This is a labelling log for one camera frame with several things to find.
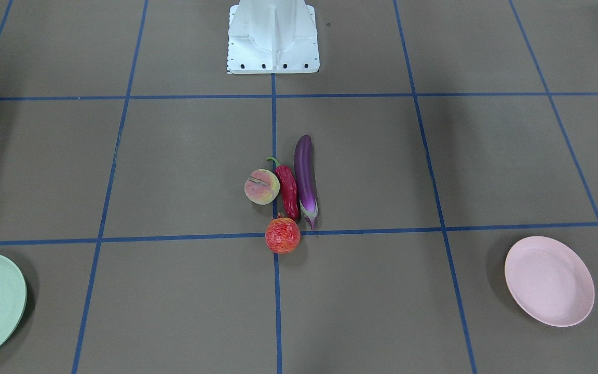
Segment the red chili pepper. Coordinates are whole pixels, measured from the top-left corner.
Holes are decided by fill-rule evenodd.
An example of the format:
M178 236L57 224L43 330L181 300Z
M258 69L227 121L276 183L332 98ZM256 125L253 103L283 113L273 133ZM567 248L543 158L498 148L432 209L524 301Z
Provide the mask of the red chili pepper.
M276 158L268 157L266 160L274 164L274 173L280 182L284 211L288 218L296 222L301 218L301 213L297 205L297 185L293 172L290 167L281 164Z

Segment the purple eggplant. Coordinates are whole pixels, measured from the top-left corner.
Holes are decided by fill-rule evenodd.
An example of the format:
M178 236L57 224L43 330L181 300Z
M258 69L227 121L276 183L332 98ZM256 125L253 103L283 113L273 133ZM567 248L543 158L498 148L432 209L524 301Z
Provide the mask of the purple eggplant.
M310 135L303 135L296 143L294 170L296 173L298 205L311 230L316 229L318 218L317 193L312 168L313 144Z

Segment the peach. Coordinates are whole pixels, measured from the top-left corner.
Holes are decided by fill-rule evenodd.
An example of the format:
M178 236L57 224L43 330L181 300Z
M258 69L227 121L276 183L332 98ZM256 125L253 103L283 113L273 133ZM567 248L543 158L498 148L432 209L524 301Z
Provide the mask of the peach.
M266 205L273 202L280 193L280 181L275 173L266 169L256 169L244 183L244 193L249 201Z

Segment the red pomegranate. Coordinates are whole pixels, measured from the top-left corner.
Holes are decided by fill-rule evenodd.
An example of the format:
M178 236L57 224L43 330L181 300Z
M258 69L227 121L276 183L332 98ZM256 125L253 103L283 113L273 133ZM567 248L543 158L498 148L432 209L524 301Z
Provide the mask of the red pomegranate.
M292 218L272 219L264 233L268 249L277 254L294 251L301 242L301 231Z

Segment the pink plate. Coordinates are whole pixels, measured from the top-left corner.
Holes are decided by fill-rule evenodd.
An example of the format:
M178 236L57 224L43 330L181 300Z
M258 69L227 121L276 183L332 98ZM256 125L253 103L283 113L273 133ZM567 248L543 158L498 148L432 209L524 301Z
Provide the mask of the pink plate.
M571 327L589 317L595 285L584 261L567 245L545 236L525 237L505 258L508 290L527 315L553 327Z

